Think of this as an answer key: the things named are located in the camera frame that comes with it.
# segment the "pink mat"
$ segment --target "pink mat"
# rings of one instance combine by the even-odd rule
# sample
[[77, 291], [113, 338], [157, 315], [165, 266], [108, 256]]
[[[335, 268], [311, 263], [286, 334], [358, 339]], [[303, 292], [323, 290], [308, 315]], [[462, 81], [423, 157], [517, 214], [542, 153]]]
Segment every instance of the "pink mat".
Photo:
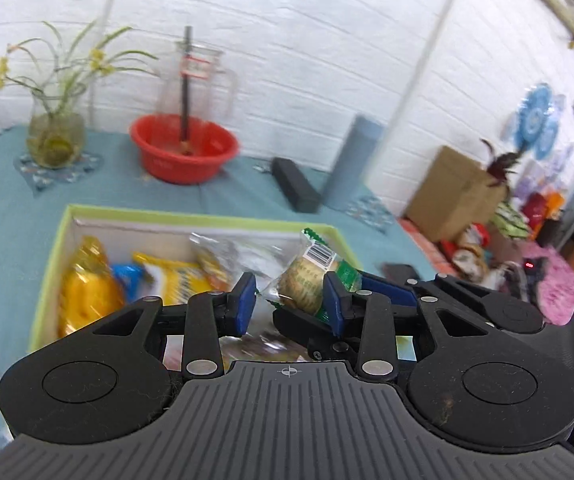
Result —
[[549, 259], [547, 277], [540, 283], [540, 311], [554, 325], [569, 322], [574, 313], [574, 271], [554, 248], [542, 248], [535, 242], [525, 242], [520, 247], [525, 258]]

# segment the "yellow flower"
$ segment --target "yellow flower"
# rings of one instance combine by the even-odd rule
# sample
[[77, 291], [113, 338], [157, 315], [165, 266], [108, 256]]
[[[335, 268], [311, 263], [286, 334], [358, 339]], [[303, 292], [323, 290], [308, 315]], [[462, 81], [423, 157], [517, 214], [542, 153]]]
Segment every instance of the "yellow flower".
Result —
[[4, 78], [9, 72], [9, 58], [2, 56], [0, 58], [0, 89], [4, 87]]
[[106, 77], [109, 74], [113, 74], [114, 72], [116, 72], [116, 69], [111, 65], [100, 67], [100, 75], [102, 75], [102, 77]]
[[89, 58], [93, 61], [101, 62], [104, 59], [104, 52], [98, 48], [91, 49]]

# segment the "glass vase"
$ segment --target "glass vase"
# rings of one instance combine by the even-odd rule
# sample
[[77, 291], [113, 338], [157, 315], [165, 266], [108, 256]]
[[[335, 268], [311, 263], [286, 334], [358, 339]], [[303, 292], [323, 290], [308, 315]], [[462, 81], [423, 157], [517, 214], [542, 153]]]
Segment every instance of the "glass vase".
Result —
[[36, 164], [64, 168], [80, 157], [86, 141], [84, 118], [78, 108], [82, 94], [32, 92], [27, 149]]

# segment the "brown cardboard box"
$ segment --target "brown cardboard box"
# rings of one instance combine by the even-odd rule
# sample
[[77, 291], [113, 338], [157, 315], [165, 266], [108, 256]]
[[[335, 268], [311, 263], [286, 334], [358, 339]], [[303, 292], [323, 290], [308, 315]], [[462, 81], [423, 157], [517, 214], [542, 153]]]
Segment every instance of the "brown cardboard box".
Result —
[[520, 241], [507, 238], [491, 222], [486, 226], [489, 232], [489, 245], [485, 247], [492, 254], [492, 263], [499, 265], [504, 262], [516, 262], [522, 264], [522, 253], [520, 252]]
[[405, 215], [431, 242], [453, 240], [470, 224], [487, 224], [506, 196], [505, 186], [480, 164], [443, 146]]

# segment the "glass pitcher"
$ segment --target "glass pitcher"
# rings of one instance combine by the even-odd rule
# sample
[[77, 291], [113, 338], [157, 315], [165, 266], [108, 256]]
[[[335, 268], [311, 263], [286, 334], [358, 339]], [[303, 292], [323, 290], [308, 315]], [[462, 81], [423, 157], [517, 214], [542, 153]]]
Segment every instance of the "glass pitcher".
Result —
[[[185, 52], [184, 41], [162, 65], [164, 84], [158, 102], [158, 127], [151, 143], [163, 150], [183, 155], [199, 155], [206, 142], [206, 124], [230, 116], [238, 92], [238, 79], [222, 68], [221, 50], [203, 44], [191, 44]], [[188, 79], [188, 146], [180, 139], [183, 78]]]

